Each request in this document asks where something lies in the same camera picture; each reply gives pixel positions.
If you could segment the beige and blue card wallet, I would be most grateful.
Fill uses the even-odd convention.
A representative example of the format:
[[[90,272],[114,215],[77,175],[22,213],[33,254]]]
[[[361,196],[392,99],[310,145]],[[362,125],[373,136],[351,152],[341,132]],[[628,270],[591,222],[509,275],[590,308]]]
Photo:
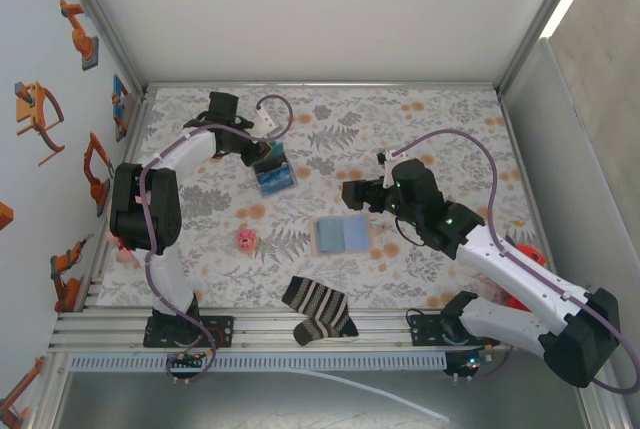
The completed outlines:
[[[371,248],[369,220],[364,214],[315,218],[311,236],[318,255],[365,252]]]

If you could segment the black VIP card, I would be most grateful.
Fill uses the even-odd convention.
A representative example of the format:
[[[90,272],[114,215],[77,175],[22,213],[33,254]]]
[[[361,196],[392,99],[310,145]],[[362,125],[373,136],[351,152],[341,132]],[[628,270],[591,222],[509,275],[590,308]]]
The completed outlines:
[[[255,174],[263,174],[280,168],[287,163],[285,154],[265,158],[252,166]]]

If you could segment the blue plastic card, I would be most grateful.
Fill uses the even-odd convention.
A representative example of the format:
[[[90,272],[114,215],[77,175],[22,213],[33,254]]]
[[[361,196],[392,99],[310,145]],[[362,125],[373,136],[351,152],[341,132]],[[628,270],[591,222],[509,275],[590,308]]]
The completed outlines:
[[[296,182],[291,169],[281,166],[257,175],[258,188],[263,197],[269,197],[280,191],[293,187]]]

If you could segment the clear acrylic card stand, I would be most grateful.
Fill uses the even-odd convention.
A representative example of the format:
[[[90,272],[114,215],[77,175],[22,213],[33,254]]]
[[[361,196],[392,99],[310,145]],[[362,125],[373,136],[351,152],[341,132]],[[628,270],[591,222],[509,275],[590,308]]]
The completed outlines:
[[[289,160],[289,158],[287,157],[287,154],[286,154],[286,152],[285,152],[285,148],[284,148],[284,153],[283,153],[283,154],[285,154],[285,155],[286,155],[286,158],[287,158],[287,163],[286,163],[286,164],[284,164],[283,166],[288,166],[288,167],[291,169],[291,172],[292,172],[292,174],[293,174],[293,176],[294,176],[294,179],[295,179],[296,184],[295,184],[293,187],[290,187],[290,188],[288,188],[288,189],[286,189],[286,190],[280,191],[280,192],[278,192],[278,193],[276,193],[276,194],[274,194],[274,195],[271,195],[271,196],[269,196],[269,197],[263,197],[263,196],[261,195],[260,191],[259,191],[259,188],[258,188],[258,182],[257,182],[257,175],[258,175],[258,174],[255,174],[255,172],[254,172],[254,170],[253,170],[253,168],[252,168],[253,173],[254,173],[254,177],[255,177],[255,180],[256,180],[256,186],[257,186],[257,189],[258,189],[258,191],[259,191],[260,195],[261,195],[263,198],[275,198],[276,196],[280,196],[280,195],[282,195],[282,194],[292,193],[292,192],[295,190],[295,188],[297,187],[297,185],[298,185],[297,180],[296,180],[296,175],[295,175],[294,168],[293,168],[293,167],[292,167],[292,165],[291,165],[291,161],[290,161],[290,160]]]

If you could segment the floral printed tablecloth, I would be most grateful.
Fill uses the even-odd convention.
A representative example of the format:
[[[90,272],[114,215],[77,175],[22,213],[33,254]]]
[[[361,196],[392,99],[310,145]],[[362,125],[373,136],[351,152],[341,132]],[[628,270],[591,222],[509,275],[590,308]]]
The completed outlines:
[[[293,276],[347,295],[351,308],[438,308],[468,290],[495,302],[504,293],[487,277],[422,248],[414,231],[389,214],[371,215],[371,248],[318,255],[311,222],[344,216],[341,188],[383,170],[389,148],[430,168],[448,199],[482,216],[519,244],[541,246],[506,120],[490,91],[240,88],[239,113],[256,105],[289,126],[283,137],[294,168],[292,193],[263,198],[235,156],[197,168],[181,190],[179,258],[204,307],[277,307]],[[253,229],[256,250],[237,248]]]

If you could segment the small pink bear figurine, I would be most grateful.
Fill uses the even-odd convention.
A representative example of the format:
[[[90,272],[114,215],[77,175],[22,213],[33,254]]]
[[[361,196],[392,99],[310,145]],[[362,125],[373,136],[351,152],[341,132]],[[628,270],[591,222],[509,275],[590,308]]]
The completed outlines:
[[[241,229],[237,232],[237,248],[242,253],[253,253],[258,240],[257,232],[253,229]]]

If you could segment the black and beige striped sock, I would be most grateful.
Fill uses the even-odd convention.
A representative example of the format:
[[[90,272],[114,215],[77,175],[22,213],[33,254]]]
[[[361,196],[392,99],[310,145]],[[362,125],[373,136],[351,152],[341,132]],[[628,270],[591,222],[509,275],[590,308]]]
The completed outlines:
[[[359,336],[343,292],[309,278],[293,276],[281,301],[306,317],[293,330],[300,346],[322,339]]]

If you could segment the red plush monster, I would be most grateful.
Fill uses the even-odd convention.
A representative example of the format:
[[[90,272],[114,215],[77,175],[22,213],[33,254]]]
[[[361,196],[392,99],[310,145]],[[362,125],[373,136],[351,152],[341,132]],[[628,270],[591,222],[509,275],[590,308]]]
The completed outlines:
[[[505,236],[505,240],[509,244],[511,244],[512,246],[517,248],[524,255],[526,255],[527,257],[532,259],[534,262],[542,265],[543,267],[545,267],[547,265],[546,257],[538,249],[536,249],[536,248],[534,248],[534,247],[532,247],[530,245],[526,245],[526,244],[517,244],[508,235]],[[511,295],[509,297],[509,299],[507,301],[507,306],[509,308],[512,308],[512,309],[517,309],[517,310],[522,310],[522,311],[529,312],[529,309],[524,304],[522,304],[517,298],[515,298],[513,295]]]

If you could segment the small circuit board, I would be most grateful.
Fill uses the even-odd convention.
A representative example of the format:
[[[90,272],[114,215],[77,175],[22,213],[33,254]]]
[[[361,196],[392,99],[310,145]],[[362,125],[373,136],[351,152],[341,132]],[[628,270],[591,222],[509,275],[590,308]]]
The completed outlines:
[[[196,371],[201,370],[203,363],[206,361],[206,355],[204,353],[180,353],[171,354],[168,357],[168,362],[172,370],[182,371]]]
[[[487,349],[470,349],[445,353],[443,372],[454,380],[473,378],[481,365],[492,362],[494,353]]]

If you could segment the pink plush doll polka dress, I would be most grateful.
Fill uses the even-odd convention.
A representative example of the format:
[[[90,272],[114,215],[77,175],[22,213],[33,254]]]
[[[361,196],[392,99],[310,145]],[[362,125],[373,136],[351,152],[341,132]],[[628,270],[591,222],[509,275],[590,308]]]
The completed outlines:
[[[115,260],[119,264],[130,266],[134,269],[140,269],[141,264],[139,260],[136,258],[136,255],[124,245],[124,242],[121,238],[115,236],[110,231],[108,231],[105,235],[105,240],[114,245],[117,248]]]

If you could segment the thin white plastic tube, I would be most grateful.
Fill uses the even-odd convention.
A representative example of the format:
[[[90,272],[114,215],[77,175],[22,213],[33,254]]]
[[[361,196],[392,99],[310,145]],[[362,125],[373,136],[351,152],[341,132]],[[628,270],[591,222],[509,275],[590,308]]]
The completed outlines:
[[[434,418],[436,420],[439,420],[441,422],[444,423],[449,423],[450,422],[450,418],[438,413],[436,411],[433,411],[431,409],[428,409],[422,405],[419,405],[417,403],[414,403],[408,399],[405,399],[401,396],[398,396],[396,394],[390,393],[388,391],[367,385],[367,384],[363,384],[363,383],[359,383],[350,379],[346,379],[340,376],[336,376],[336,375],[332,375],[332,374],[328,374],[328,373],[323,373],[323,372],[316,372],[316,371],[308,371],[308,370],[299,370],[299,369],[287,369],[285,370],[285,373],[288,374],[296,374],[296,375],[300,375],[300,376],[305,376],[305,377],[310,377],[310,378],[316,378],[316,379],[323,379],[326,381],[331,381],[331,382],[335,382],[338,384],[342,384],[345,386],[349,386],[351,388],[355,388],[355,389],[359,389],[361,391],[365,391],[367,393],[370,394],[374,394],[380,397],[383,397],[385,399],[394,401],[398,404],[401,404],[405,407],[408,407],[412,410],[418,411],[421,414]]]

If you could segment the aluminium extrusion frame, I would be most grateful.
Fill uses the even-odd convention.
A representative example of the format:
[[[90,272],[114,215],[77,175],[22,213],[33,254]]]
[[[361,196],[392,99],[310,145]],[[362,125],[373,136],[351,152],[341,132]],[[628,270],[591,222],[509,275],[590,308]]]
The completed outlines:
[[[492,88],[553,265],[640,269],[549,40],[567,0],[81,0],[138,90]]]

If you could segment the blue and orange wall sticker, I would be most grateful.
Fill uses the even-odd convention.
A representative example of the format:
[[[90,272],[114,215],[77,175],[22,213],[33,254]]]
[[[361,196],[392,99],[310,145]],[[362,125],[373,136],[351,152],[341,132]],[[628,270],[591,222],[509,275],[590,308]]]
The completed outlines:
[[[132,101],[133,99],[125,84],[117,74],[114,74],[111,104],[112,118],[115,124],[115,140],[117,142],[124,139],[127,135],[129,120],[132,115],[132,109],[130,108]]]

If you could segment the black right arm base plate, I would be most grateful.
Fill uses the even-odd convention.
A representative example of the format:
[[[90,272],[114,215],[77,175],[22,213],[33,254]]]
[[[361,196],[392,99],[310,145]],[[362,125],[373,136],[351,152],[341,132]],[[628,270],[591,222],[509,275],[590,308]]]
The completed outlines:
[[[405,320],[416,347],[495,347],[501,344],[496,339],[473,336],[458,319],[443,317],[440,313],[409,309]]]

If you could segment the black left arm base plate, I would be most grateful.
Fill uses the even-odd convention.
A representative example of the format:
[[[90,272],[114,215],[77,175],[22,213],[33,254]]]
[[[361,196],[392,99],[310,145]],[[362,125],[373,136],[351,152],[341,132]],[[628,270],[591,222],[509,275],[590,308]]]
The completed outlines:
[[[232,345],[234,318],[232,316],[201,316],[201,324],[213,338],[217,348]],[[177,316],[149,317],[142,345],[145,348],[209,347],[210,342],[201,329]]]

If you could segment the orange claw machine wall sticker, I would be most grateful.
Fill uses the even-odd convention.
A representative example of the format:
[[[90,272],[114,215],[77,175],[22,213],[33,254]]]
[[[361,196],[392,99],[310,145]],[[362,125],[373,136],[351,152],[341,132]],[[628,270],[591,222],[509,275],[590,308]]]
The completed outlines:
[[[65,145],[56,144],[49,135],[49,131],[65,121],[64,113],[53,93],[39,82],[24,84],[17,82],[14,85],[16,96],[16,121],[27,122],[27,125],[19,129],[16,134],[21,136],[29,131],[34,131],[45,143],[50,153],[38,162],[41,167],[53,157],[65,149]],[[49,104],[56,119],[48,123],[45,115],[45,106]]]

